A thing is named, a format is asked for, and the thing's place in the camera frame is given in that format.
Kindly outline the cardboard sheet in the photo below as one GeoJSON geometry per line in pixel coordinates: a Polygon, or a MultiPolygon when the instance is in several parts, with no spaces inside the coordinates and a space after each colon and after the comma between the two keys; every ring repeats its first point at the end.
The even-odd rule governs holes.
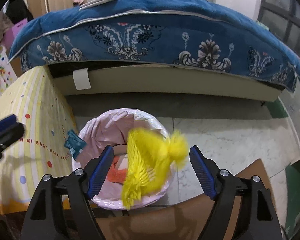
{"type": "Polygon", "coordinates": [[[106,239],[197,239],[212,207],[213,201],[200,194],[159,210],[149,207],[96,221],[106,239]]]}

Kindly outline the pink-lined trash bin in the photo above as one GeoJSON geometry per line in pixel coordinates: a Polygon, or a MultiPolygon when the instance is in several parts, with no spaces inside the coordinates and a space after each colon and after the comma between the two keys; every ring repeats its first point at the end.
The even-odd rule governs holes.
{"type": "MultiPolygon", "coordinates": [[[[132,108],[112,109],[90,119],[81,128],[79,137],[87,145],[76,159],[72,159],[72,169],[84,168],[89,160],[100,156],[107,145],[125,145],[128,132],[136,127],[153,130],[163,138],[173,131],[172,124],[162,124],[156,117],[144,111],[132,108]]],[[[124,210],[121,201],[122,185],[104,181],[101,191],[92,202],[107,210],[124,210]]]]}

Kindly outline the yellow foam fruit net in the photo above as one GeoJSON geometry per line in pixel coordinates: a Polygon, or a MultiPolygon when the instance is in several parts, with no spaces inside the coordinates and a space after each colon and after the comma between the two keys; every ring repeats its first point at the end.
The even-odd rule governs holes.
{"type": "Polygon", "coordinates": [[[172,174],[183,167],[188,143],[176,131],[168,138],[142,127],[131,129],[127,138],[127,176],[122,186],[122,204],[128,210],[142,197],[158,192],[172,174]]]}

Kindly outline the blue floral blanket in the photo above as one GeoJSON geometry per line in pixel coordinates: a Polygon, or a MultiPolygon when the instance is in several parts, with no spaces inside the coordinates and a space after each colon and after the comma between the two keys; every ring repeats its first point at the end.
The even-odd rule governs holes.
{"type": "Polygon", "coordinates": [[[165,64],[247,77],[293,92],[300,60],[247,16],[207,0],[95,0],[31,20],[10,48],[23,72],[45,64],[165,64]]]}

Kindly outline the dark framed window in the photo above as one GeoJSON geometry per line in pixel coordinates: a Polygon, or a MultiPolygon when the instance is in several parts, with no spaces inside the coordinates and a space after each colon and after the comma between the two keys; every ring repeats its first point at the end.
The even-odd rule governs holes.
{"type": "Polygon", "coordinates": [[[300,3],[298,0],[261,0],[257,19],[300,57],[300,3]]]}

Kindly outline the yellow striped tablecloth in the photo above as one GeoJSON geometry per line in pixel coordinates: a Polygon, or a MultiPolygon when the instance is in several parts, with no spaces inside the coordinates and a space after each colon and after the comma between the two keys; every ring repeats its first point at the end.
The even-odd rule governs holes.
{"type": "Polygon", "coordinates": [[[71,107],[57,89],[47,66],[35,67],[0,96],[0,119],[14,114],[25,133],[4,150],[0,160],[0,213],[26,211],[41,178],[72,172],[64,147],[67,132],[76,130],[71,107]]]}

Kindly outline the white label on bed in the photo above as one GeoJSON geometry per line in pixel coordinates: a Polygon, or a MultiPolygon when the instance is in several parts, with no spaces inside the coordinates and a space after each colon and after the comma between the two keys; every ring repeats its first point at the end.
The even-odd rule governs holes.
{"type": "Polygon", "coordinates": [[[73,77],[76,90],[91,89],[91,84],[88,75],[88,68],[74,70],[72,77],[73,77]]]}

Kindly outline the black hanging coat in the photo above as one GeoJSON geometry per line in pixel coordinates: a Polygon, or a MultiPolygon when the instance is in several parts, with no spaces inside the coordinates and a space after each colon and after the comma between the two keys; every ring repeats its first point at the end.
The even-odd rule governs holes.
{"type": "Polygon", "coordinates": [[[33,15],[24,0],[9,0],[5,14],[14,25],[24,19],[28,22],[33,20],[33,15]]]}

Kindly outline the teal snack wrapper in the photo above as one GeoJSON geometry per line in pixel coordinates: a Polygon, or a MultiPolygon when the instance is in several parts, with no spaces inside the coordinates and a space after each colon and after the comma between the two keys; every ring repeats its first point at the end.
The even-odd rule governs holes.
{"type": "Polygon", "coordinates": [[[64,143],[64,147],[70,150],[70,154],[74,160],[83,151],[87,143],[81,139],[73,129],[67,132],[67,139],[64,143]]]}

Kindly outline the grey upholstered bed frame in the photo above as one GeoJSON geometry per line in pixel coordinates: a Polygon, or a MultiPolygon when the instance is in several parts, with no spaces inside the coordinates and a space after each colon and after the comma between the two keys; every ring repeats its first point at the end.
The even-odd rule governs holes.
{"type": "Polygon", "coordinates": [[[195,0],[184,10],[154,8],[87,18],[67,30],[82,34],[92,58],[49,64],[65,95],[78,94],[73,71],[88,68],[95,93],[186,93],[273,102],[284,90],[273,80],[269,35],[241,14],[195,0]]]}

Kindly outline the purple plastic basket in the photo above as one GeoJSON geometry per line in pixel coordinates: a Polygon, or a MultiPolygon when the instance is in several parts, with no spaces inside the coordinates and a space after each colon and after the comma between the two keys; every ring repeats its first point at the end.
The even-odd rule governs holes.
{"type": "Polygon", "coordinates": [[[18,35],[18,33],[21,31],[21,29],[23,29],[23,27],[27,24],[27,19],[23,19],[22,21],[18,22],[17,24],[15,24],[13,27],[11,27],[10,29],[8,29],[6,31],[6,33],[4,34],[4,45],[7,47],[11,47],[14,39],[16,38],[16,36],[18,35]]]}

